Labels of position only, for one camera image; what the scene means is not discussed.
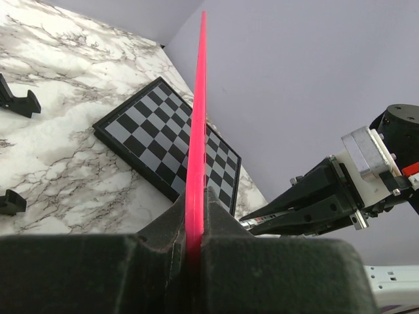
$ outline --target chessboard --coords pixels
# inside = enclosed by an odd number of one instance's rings
[[[95,136],[167,198],[186,187],[192,109],[161,77],[93,125]],[[241,158],[209,126],[206,180],[234,215]]]

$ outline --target marble surface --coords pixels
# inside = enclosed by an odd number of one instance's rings
[[[171,202],[93,136],[91,125],[163,77],[193,95],[161,47],[38,1],[1,0],[0,73],[35,92],[32,119],[0,110],[0,195],[27,199],[0,234],[136,232]],[[265,204],[242,168],[237,217]]]

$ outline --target white robot part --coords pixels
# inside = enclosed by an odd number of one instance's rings
[[[390,194],[399,195],[400,191],[388,191],[380,174],[390,171],[393,176],[402,175],[394,162],[395,156],[388,151],[376,130],[360,128],[342,137],[345,150],[336,159],[346,166],[365,207],[372,206]]]
[[[419,304],[419,266],[365,266],[379,307]]]

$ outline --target black bracket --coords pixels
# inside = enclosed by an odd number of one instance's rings
[[[0,215],[14,216],[26,211],[26,200],[12,190],[6,190],[5,196],[0,196]]]
[[[32,118],[33,113],[41,113],[37,96],[31,90],[27,91],[26,97],[13,96],[2,74],[0,74],[0,107],[28,118]]]

